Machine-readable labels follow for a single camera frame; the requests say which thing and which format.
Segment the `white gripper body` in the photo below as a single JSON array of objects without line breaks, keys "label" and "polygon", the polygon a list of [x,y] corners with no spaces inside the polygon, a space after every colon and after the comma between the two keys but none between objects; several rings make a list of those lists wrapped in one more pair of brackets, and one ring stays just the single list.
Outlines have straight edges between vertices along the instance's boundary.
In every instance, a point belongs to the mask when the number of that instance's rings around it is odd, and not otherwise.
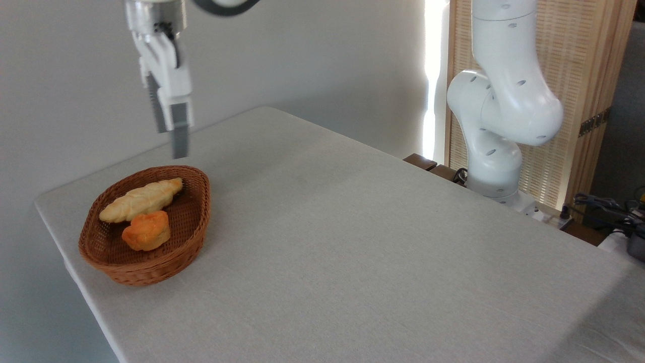
[{"label": "white gripper body", "polygon": [[192,84],[184,46],[167,34],[140,34],[132,32],[132,39],[139,53],[142,80],[154,75],[160,90],[171,97],[191,96]]}]

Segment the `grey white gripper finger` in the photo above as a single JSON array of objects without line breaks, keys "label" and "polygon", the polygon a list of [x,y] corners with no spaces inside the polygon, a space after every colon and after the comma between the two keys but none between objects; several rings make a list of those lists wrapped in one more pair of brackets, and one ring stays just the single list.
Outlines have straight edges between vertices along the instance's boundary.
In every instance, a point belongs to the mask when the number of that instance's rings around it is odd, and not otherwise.
[{"label": "grey white gripper finger", "polygon": [[161,125],[169,133],[173,159],[186,158],[189,152],[189,128],[194,126],[194,112],[190,96],[171,97],[159,90]]},{"label": "grey white gripper finger", "polygon": [[147,90],[157,132],[166,133],[167,129],[164,121],[164,114],[158,97],[159,85],[157,84],[157,81],[155,81],[154,75],[147,75]]}]

